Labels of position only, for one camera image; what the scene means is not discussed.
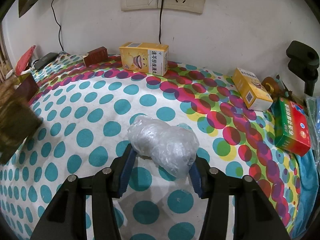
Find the clear plastic bag bundle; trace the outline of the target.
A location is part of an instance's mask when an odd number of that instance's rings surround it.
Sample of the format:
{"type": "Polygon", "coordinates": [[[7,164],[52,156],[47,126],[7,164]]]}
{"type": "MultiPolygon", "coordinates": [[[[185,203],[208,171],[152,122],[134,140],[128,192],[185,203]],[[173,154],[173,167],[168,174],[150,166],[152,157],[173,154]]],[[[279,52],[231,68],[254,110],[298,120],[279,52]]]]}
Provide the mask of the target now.
{"type": "Polygon", "coordinates": [[[178,179],[188,175],[200,146],[196,134],[186,125],[171,126],[146,115],[135,118],[127,137],[139,155],[149,157],[178,179]]]}

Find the brown snack packet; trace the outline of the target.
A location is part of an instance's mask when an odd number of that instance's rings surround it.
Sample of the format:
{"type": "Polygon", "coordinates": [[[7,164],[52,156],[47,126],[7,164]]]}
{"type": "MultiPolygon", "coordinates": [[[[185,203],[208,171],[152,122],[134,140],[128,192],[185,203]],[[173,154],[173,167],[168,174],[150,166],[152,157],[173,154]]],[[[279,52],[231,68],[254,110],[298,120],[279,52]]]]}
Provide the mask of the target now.
{"type": "Polygon", "coordinates": [[[1,164],[6,164],[22,142],[42,125],[28,102],[15,88],[16,79],[1,83],[1,164]]]}

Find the blue towel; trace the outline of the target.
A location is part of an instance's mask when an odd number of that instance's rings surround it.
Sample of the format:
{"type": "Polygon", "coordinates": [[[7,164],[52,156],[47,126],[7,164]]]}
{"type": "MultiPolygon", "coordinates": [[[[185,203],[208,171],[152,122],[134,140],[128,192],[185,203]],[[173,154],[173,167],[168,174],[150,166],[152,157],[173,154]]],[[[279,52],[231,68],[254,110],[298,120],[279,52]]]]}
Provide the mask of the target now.
{"type": "Polygon", "coordinates": [[[318,172],[312,150],[303,157],[296,156],[300,172],[300,195],[298,213],[294,221],[291,237],[299,237],[306,231],[319,187],[318,172]]]}

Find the red green medicine box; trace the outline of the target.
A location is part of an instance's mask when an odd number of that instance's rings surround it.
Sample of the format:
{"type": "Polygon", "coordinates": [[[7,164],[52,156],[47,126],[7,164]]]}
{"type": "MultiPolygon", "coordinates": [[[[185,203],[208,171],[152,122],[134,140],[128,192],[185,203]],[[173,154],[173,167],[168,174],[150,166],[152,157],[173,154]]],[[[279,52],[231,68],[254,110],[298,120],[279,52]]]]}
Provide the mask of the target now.
{"type": "Polygon", "coordinates": [[[303,107],[286,98],[274,105],[275,146],[300,157],[311,148],[311,138],[303,107]]]}

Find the polka dot tablecloth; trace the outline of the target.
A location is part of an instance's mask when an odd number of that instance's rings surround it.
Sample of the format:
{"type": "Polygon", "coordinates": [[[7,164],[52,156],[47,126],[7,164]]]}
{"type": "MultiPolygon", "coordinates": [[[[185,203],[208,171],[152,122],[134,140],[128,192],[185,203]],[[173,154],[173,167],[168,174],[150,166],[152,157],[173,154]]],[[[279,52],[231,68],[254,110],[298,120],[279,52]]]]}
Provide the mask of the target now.
{"type": "Polygon", "coordinates": [[[289,234],[298,218],[299,165],[274,144],[274,116],[246,107],[233,80],[169,62],[164,76],[125,70],[120,58],[86,67],[62,54],[33,73],[30,103],[42,125],[1,166],[1,214],[18,239],[29,239],[65,179],[96,174],[121,156],[142,128],[191,130],[197,155],[226,175],[251,176],[289,234]]]}

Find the yellow medicine box lying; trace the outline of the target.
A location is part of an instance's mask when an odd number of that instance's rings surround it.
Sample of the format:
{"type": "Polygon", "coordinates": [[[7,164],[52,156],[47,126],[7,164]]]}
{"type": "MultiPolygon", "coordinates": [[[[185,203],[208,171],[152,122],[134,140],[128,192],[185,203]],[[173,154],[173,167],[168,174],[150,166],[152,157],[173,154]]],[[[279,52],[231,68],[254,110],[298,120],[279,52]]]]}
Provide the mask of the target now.
{"type": "Polygon", "coordinates": [[[266,111],[271,107],[273,100],[254,73],[236,68],[232,80],[249,110],[266,111]]]}

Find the black set-top box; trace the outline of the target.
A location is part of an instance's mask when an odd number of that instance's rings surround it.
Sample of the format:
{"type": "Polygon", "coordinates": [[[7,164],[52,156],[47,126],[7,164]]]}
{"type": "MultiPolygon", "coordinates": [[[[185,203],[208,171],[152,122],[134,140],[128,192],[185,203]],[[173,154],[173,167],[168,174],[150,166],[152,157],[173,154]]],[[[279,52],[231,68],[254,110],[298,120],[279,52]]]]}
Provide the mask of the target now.
{"type": "Polygon", "coordinates": [[[34,62],[34,69],[35,70],[41,70],[46,65],[50,64],[52,61],[56,60],[58,57],[58,53],[48,53],[47,55],[43,56],[42,58],[36,60],[34,62]]]}

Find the red paper bag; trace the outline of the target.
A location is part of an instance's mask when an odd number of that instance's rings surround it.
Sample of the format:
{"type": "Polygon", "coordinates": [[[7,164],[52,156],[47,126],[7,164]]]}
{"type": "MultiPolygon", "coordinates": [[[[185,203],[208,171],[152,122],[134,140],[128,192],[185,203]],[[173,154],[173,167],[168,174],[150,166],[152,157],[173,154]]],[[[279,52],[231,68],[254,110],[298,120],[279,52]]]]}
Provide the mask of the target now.
{"type": "Polygon", "coordinates": [[[18,60],[17,64],[16,64],[16,67],[15,67],[15,74],[16,76],[20,76],[21,73],[23,71],[26,70],[28,64],[29,64],[29,61],[33,55],[33,52],[35,50],[36,46],[33,45],[31,46],[21,57],[20,59],[18,60]]]}

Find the black clamp stand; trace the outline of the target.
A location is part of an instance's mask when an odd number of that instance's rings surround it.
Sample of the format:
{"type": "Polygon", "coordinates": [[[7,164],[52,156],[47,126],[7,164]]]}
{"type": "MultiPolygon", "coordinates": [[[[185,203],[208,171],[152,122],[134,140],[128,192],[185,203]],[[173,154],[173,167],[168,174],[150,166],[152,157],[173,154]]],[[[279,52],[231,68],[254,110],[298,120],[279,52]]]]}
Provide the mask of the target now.
{"type": "Polygon", "coordinates": [[[286,55],[290,59],[288,69],[304,81],[304,93],[313,96],[319,77],[317,51],[302,42],[292,41],[286,50],[286,55]]]}

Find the dark red small box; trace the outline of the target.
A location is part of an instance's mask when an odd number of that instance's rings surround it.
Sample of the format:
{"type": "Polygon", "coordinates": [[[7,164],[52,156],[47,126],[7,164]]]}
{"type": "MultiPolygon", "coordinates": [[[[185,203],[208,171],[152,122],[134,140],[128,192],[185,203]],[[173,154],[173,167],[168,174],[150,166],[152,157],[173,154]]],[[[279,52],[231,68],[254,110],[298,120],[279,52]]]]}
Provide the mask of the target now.
{"type": "Polygon", "coordinates": [[[98,64],[108,60],[108,52],[105,47],[99,47],[92,51],[87,52],[83,56],[83,61],[86,67],[89,67],[93,64],[98,64]]]}

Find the yellow medicine box upright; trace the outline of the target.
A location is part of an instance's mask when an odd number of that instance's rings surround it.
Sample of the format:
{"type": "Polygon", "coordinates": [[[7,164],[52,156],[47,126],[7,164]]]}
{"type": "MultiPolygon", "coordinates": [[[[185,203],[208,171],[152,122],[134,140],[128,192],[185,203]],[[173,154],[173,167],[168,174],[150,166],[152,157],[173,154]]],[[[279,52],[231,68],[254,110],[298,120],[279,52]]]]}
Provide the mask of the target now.
{"type": "Polygon", "coordinates": [[[168,70],[169,46],[159,43],[127,42],[119,47],[125,70],[164,76],[168,70]]]}

